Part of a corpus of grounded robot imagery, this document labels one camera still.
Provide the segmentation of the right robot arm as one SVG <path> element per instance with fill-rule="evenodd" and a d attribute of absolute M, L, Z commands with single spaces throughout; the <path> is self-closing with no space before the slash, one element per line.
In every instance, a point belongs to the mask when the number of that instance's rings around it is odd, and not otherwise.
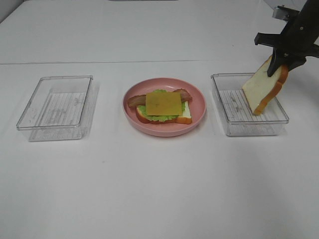
<path fill-rule="evenodd" d="M 298 11 L 285 6 L 274 8 L 273 17 L 287 22 L 279 34 L 257 33 L 256 45 L 273 48 L 272 59 L 267 70 L 271 77 L 282 65 L 293 70 L 306 63 L 308 56 L 318 58 L 319 46 L 319 1 L 308 0 Z"/>

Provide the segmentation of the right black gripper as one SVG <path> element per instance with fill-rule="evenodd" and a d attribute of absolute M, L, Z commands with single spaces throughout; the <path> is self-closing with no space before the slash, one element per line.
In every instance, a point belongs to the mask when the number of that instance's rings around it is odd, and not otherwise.
<path fill-rule="evenodd" d="M 267 70 L 271 77 L 276 70 L 286 64 L 287 54 L 294 54 L 288 58 L 287 67 L 291 71 L 304 65 L 306 56 L 318 58 L 319 46 L 315 44 L 319 36 L 319 11 L 306 10 L 291 18 L 281 33 L 258 33 L 254 39 L 256 45 L 273 47 L 271 62 Z"/>

